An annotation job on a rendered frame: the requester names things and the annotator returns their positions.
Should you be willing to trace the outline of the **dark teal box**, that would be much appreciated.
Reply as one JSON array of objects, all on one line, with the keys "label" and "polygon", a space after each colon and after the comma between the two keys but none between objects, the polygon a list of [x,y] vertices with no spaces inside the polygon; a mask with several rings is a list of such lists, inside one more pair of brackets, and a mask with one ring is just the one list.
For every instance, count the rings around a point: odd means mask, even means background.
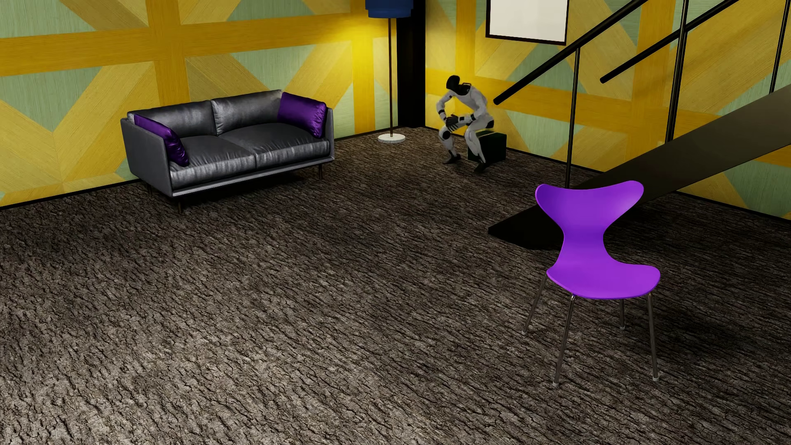
[{"label": "dark teal box", "polygon": [[507,158],[507,135],[485,129],[476,132],[487,164],[502,162]]}]

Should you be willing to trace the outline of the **white humanoid robot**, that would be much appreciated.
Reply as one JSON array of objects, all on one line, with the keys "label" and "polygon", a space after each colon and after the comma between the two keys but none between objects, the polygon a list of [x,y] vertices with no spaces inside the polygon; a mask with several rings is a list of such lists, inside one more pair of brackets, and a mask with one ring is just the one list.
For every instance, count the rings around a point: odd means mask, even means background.
[{"label": "white humanoid robot", "polygon": [[[490,127],[494,122],[494,117],[491,116],[487,110],[487,98],[470,83],[462,83],[458,75],[449,76],[446,82],[446,88],[446,94],[442,96],[436,104],[438,116],[444,122],[443,126],[438,131],[438,138],[443,147],[449,152],[449,156],[444,160],[444,164],[452,164],[460,160],[460,155],[453,146],[452,133],[461,126],[465,126],[467,129],[463,135],[464,139],[468,148],[479,159],[478,166],[474,171],[475,173],[482,173],[489,167],[489,163],[482,152],[476,132]],[[453,97],[470,107],[471,113],[463,116],[449,116],[445,111],[445,104]]]}]

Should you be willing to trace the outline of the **large purple cushion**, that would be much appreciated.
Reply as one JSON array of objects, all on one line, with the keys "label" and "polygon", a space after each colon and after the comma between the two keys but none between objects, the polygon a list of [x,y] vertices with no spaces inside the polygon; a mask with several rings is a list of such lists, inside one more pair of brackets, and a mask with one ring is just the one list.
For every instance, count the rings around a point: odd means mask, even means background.
[{"label": "large purple cushion", "polygon": [[324,102],[282,92],[278,122],[302,128],[315,138],[323,137],[328,107]]}]

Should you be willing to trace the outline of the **blue shade floor lamp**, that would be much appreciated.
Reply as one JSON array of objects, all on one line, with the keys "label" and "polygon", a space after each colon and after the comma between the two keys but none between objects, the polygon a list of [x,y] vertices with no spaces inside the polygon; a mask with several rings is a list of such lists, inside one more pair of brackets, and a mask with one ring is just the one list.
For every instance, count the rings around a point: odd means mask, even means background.
[{"label": "blue shade floor lamp", "polygon": [[365,0],[365,9],[371,18],[384,18],[388,21],[388,133],[378,137],[379,142],[397,144],[405,141],[405,136],[393,132],[392,106],[392,21],[396,18],[410,17],[414,0]]}]

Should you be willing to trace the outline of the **grey leather sofa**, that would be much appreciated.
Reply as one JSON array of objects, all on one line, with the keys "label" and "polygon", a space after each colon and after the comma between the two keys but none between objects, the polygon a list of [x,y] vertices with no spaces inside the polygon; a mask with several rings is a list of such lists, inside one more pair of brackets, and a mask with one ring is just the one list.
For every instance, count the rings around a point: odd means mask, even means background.
[{"label": "grey leather sofa", "polygon": [[[120,120],[131,173],[173,199],[335,158],[333,109],[323,137],[278,122],[281,89],[131,111]],[[153,119],[180,137],[189,166],[168,160],[161,137],[136,126],[133,115]]]}]

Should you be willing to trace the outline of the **purple shell chair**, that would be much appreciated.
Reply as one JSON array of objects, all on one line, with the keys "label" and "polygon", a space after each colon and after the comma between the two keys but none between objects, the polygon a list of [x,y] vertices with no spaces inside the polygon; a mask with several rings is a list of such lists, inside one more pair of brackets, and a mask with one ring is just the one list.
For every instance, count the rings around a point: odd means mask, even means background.
[{"label": "purple shell chair", "polygon": [[548,279],[571,293],[554,386],[559,385],[574,303],[578,298],[619,300],[619,326],[624,329],[624,300],[647,296],[652,378],[659,379],[651,292],[660,281],[660,271],[650,265],[619,262],[608,254],[604,245],[606,229],[636,205],[643,192],[644,186],[636,180],[591,189],[552,185],[540,185],[536,189],[536,201],[562,229],[563,243],[557,261],[541,280],[521,332],[527,333]]}]

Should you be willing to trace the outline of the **small purple cushion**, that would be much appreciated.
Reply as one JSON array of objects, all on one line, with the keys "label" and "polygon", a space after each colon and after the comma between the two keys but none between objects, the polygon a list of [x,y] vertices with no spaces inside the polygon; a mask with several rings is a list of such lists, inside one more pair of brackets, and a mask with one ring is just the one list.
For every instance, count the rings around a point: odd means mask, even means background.
[{"label": "small purple cushion", "polygon": [[183,143],[180,137],[173,131],[173,129],[141,115],[133,115],[132,120],[136,126],[139,126],[163,139],[165,152],[169,161],[174,162],[176,165],[181,167],[189,166],[189,158]]}]

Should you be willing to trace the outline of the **black staircase with railing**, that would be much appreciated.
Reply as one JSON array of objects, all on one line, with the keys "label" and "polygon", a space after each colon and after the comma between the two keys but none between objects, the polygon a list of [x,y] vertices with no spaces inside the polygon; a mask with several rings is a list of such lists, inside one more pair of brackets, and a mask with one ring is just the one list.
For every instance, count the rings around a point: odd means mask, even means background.
[{"label": "black staircase with railing", "polygon": [[[549,68],[571,55],[572,50],[575,50],[576,63],[578,65],[580,49],[583,46],[647,1],[631,0],[627,5],[618,9],[587,33],[578,37],[573,43],[568,44],[556,56],[548,59],[530,74],[522,77],[513,86],[509,86],[503,93],[495,97],[494,104],[501,104],[502,101],[528,86],[540,75],[548,71]],[[631,66],[651,56],[654,52],[659,51],[662,47],[669,45],[671,41],[675,39],[679,41],[668,109],[665,144],[568,189],[572,167],[573,127],[575,124],[578,87],[578,67],[574,68],[575,76],[573,92],[571,93],[565,173],[566,188],[561,188],[561,192],[583,192],[585,194],[594,191],[608,191],[593,190],[593,188],[613,186],[624,181],[637,180],[643,186],[643,194],[637,201],[637,204],[641,204],[791,145],[791,85],[780,89],[779,92],[775,92],[776,77],[786,35],[786,25],[789,11],[791,11],[791,0],[786,0],[785,10],[782,15],[782,25],[777,43],[775,66],[769,94],[711,123],[673,139],[687,34],[691,29],[705,23],[738,1],[723,0],[696,17],[692,22],[687,22],[688,0],[685,0],[679,29],[671,32],[600,78],[601,83],[608,82]],[[558,224],[553,222],[537,205],[494,224],[488,228],[488,234],[528,249],[559,248],[563,237]]]}]

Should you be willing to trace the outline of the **white framed wall picture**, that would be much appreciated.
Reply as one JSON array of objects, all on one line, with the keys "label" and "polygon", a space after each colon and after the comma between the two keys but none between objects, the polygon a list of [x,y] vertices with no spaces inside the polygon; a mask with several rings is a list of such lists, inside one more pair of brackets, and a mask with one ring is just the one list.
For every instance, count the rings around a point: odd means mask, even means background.
[{"label": "white framed wall picture", "polygon": [[566,45],[569,0],[487,0],[486,37]]}]

